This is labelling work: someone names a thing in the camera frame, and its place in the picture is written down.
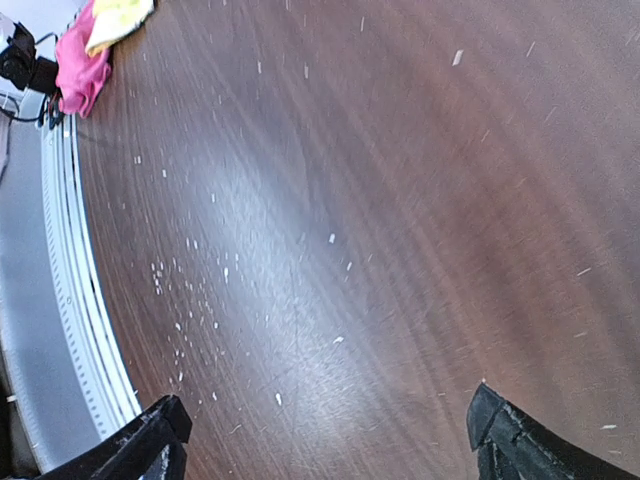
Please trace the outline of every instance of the black cable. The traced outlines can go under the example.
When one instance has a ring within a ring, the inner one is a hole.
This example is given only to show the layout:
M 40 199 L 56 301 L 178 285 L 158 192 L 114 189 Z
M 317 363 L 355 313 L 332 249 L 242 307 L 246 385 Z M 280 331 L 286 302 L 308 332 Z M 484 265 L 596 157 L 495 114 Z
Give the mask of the black cable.
M 0 113 L 6 117 L 9 117 L 9 120 L 11 121 L 16 121 L 20 123 L 39 122 L 44 115 L 44 104 L 46 103 L 46 101 L 47 101 L 47 97 L 44 97 L 44 100 L 42 100 L 42 105 L 40 105 L 40 114 L 36 118 L 16 117 L 12 112 L 10 112 L 9 110 L 5 110 L 4 108 L 0 108 Z
M 57 36 L 55 33 L 51 32 L 51 33 L 47 33 L 44 37 L 42 37 L 40 40 L 38 40 L 38 41 L 36 42 L 36 45 L 40 45 L 40 44 L 41 44 L 42 42 L 44 42 L 47 38 L 51 38 L 51 37 L 55 37 L 55 39 L 56 39 L 56 43 L 58 43 L 58 36 Z
M 18 104 L 18 101 L 15 98 L 13 98 L 12 96 L 7 95 L 7 94 L 5 94 L 4 98 L 6 98 L 7 100 L 11 101 L 11 103 L 13 103 L 13 105 L 16 107 L 16 114 L 19 114 L 20 113 L 20 105 Z

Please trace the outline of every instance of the white crumb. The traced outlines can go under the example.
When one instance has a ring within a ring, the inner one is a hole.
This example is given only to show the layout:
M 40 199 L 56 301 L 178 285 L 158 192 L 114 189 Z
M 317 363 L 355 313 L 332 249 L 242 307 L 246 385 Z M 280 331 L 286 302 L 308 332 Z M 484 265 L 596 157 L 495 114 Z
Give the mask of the white crumb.
M 529 58 L 529 55 L 531 55 L 531 52 L 533 52 L 533 47 L 535 46 L 536 46 L 536 42 L 533 42 L 529 47 L 529 50 L 527 51 L 527 58 Z
M 458 50 L 456 52 L 455 57 L 453 57 L 453 64 L 452 66 L 457 67 L 458 65 L 460 65 L 460 62 L 462 62 L 462 54 L 464 53 L 464 50 Z

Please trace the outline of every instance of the yellow cloth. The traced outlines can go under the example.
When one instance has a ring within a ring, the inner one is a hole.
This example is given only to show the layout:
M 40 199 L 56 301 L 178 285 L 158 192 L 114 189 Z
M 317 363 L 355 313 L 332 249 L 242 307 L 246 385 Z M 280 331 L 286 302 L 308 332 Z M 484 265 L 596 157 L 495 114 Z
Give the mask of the yellow cloth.
M 153 13 L 154 0 L 95 0 L 95 24 L 85 47 L 90 57 L 137 30 Z

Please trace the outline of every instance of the dark wood surface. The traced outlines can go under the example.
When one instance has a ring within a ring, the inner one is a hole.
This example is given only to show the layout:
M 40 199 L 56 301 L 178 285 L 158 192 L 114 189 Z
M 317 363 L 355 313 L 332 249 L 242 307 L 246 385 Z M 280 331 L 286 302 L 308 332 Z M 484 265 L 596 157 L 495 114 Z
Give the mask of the dark wood surface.
M 80 154 L 188 477 L 473 478 L 482 378 L 640 473 L 639 49 L 631 0 L 160 2 Z

